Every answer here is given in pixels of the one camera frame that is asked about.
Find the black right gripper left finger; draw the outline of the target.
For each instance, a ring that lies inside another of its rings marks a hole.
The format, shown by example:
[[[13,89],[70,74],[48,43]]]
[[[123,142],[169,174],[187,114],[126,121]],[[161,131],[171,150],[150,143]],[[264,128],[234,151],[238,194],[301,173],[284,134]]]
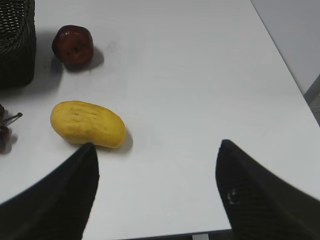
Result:
[[[43,179],[0,205],[0,238],[82,239],[99,178],[96,147],[86,143]]]

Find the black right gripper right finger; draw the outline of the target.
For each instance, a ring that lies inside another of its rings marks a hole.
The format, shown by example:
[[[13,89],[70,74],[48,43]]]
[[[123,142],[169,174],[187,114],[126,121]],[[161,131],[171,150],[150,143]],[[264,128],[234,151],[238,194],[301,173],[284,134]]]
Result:
[[[320,202],[267,170],[229,139],[215,167],[236,240],[318,240]]]

